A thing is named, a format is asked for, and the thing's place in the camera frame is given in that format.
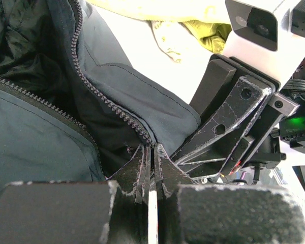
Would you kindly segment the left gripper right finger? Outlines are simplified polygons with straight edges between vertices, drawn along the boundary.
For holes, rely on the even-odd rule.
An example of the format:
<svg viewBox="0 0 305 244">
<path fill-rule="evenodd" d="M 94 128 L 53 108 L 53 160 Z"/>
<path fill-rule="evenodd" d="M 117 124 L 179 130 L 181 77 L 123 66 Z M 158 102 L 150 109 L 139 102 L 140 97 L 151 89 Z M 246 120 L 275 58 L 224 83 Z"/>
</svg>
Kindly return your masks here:
<svg viewBox="0 0 305 244">
<path fill-rule="evenodd" d="M 298 200 L 279 186 L 192 183 L 154 148 L 159 243 L 305 243 Z"/>
</svg>

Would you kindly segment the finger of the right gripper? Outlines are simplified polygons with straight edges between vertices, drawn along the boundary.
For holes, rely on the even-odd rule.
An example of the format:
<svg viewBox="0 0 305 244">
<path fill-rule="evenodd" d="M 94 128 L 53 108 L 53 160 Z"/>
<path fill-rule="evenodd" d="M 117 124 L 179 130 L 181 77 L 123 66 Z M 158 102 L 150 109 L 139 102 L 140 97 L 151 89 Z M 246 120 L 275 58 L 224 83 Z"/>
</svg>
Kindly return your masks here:
<svg viewBox="0 0 305 244">
<path fill-rule="evenodd" d="M 171 157 L 190 178 L 228 174 L 254 142 L 247 134 L 272 95 L 272 85 L 240 76 L 214 114 Z"/>
<path fill-rule="evenodd" d="M 213 54 L 191 99 L 190 106 L 201 119 L 208 119 L 231 91 L 237 67 L 229 59 Z"/>
</svg>

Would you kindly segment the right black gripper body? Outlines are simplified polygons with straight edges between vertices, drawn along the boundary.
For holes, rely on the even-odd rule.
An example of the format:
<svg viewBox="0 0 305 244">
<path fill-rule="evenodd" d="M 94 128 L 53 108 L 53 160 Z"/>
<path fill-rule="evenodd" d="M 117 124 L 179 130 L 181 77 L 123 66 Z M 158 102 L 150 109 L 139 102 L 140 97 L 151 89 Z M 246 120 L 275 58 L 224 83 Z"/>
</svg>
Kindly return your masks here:
<svg viewBox="0 0 305 244">
<path fill-rule="evenodd" d="M 299 108 L 299 104 L 281 93 L 270 90 L 249 116 L 240 124 L 238 130 L 229 134 L 225 142 L 224 164 L 220 168 L 222 175 L 229 175 L 240 169 L 257 152 L 274 126 L 284 117 L 290 117 Z"/>
</svg>

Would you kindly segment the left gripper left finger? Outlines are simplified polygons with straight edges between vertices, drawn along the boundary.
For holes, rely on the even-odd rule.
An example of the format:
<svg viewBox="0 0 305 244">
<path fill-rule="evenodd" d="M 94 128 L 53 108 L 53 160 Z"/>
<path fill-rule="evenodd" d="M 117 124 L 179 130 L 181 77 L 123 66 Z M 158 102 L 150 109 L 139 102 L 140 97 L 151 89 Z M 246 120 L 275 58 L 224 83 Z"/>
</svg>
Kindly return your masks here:
<svg viewBox="0 0 305 244">
<path fill-rule="evenodd" d="M 0 243 L 147 243 L 151 148 L 104 182 L 17 181 L 0 193 Z"/>
</svg>

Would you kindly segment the dark grey zip jacket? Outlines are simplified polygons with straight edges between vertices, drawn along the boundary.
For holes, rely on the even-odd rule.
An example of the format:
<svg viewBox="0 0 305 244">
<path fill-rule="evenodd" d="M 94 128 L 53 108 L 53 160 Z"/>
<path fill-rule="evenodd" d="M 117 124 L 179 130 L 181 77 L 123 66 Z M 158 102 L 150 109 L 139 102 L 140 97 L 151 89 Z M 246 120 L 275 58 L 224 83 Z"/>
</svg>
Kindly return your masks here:
<svg viewBox="0 0 305 244">
<path fill-rule="evenodd" d="M 85 1 L 0 1 L 0 192 L 103 181 L 140 145 L 174 153 L 198 113 L 132 68 Z"/>
</svg>

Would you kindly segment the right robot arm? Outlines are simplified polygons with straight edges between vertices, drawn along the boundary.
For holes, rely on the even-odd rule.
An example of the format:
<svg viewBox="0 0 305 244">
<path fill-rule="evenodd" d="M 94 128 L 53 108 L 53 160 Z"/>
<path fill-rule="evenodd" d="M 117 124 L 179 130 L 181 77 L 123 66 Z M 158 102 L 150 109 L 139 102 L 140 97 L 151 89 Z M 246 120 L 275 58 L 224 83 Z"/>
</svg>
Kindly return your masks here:
<svg viewBox="0 0 305 244">
<path fill-rule="evenodd" d="M 284 141 L 305 154 L 305 80 L 284 86 L 235 58 L 212 55 L 191 105 L 198 129 L 171 156 L 192 179 L 272 169 Z"/>
</svg>

